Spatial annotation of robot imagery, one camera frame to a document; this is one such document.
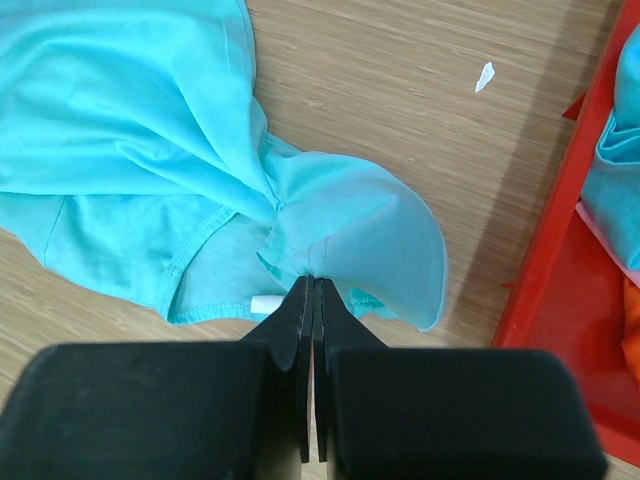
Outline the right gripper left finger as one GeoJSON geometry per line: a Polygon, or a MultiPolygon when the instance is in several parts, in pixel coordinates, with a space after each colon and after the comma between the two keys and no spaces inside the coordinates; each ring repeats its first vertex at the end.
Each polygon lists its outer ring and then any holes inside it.
{"type": "Polygon", "coordinates": [[[5,479],[297,479],[309,459],[313,281],[237,341],[68,343],[1,414],[5,479]]]}

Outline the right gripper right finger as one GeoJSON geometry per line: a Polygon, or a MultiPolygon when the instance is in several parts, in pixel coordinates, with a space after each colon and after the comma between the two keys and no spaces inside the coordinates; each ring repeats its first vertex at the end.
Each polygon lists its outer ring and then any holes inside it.
{"type": "Polygon", "coordinates": [[[602,479],[578,387],[539,350],[395,348],[328,280],[313,311],[318,455],[331,479],[602,479]]]}

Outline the teal green t shirt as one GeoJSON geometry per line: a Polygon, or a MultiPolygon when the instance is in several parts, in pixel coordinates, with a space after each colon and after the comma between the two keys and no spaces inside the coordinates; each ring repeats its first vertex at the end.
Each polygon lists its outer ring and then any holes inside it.
{"type": "Polygon", "coordinates": [[[383,167],[276,137],[242,1],[5,1],[1,226],[47,269],[173,324],[259,321],[297,278],[436,324],[448,256],[383,167]]]}

